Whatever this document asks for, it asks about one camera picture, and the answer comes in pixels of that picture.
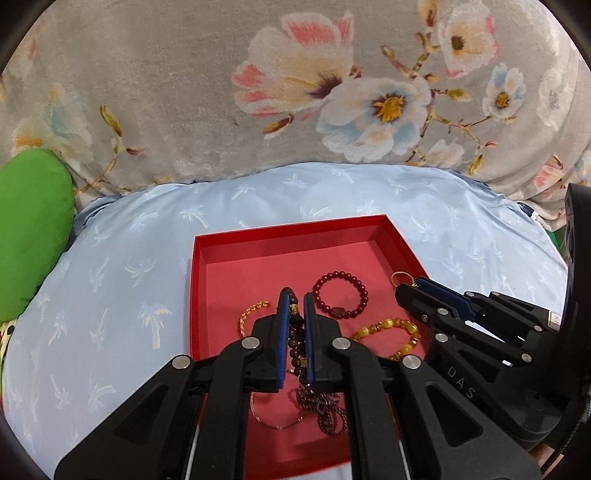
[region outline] gold ring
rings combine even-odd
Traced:
[[[418,287],[418,285],[414,281],[413,276],[410,273],[399,271],[399,272],[394,272],[392,274],[392,276],[390,277],[390,282],[392,282],[392,285],[394,286],[394,288],[397,288],[398,286],[400,286],[400,283],[396,283],[394,281],[394,279],[396,278],[397,275],[404,275],[404,276],[408,277],[410,279],[411,287],[415,287],[415,288]]]

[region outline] yellow bead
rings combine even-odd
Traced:
[[[407,343],[400,348],[398,353],[400,354],[400,356],[408,355],[411,351],[413,351],[413,348],[414,345]]]
[[[418,333],[418,328],[414,323],[408,322],[406,324],[406,331],[408,333],[410,333],[411,335],[414,335],[415,333]]]

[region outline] beige blanket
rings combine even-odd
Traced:
[[[0,83],[0,164],[50,148],[79,206],[302,161],[452,168],[564,224],[591,76],[537,0],[57,0]]]

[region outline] yellow beaded bracelet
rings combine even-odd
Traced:
[[[403,330],[406,330],[406,332],[410,335],[410,340],[408,341],[408,343],[400,347],[398,352],[388,357],[390,360],[398,361],[404,355],[408,355],[412,351],[412,349],[415,348],[415,346],[418,344],[418,341],[421,339],[421,336],[418,332],[418,327],[413,322],[410,322],[408,320],[402,320],[399,318],[381,320],[380,322],[375,323],[374,325],[370,325],[369,327],[363,327],[357,330],[350,338],[355,342],[359,342],[362,338],[393,327],[402,328]]]

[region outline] blue gripper pad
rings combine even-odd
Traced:
[[[287,366],[287,333],[290,327],[290,297],[286,292],[279,295],[277,320],[280,324],[280,335],[277,342],[277,388],[283,388],[285,382],[285,368]]]
[[[310,322],[316,321],[316,310],[314,304],[311,303],[312,295],[308,294],[304,298],[304,331],[306,333],[306,370],[308,370],[308,381],[310,385],[314,385],[316,379],[314,371],[314,343],[312,341],[312,328]]]
[[[470,306],[470,300],[464,295],[424,277],[417,278],[415,283],[423,292],[441,300],[443,303],[447,303],[451,307],[454,307],[464,322],[474,322],[476,320],[476,315]]]

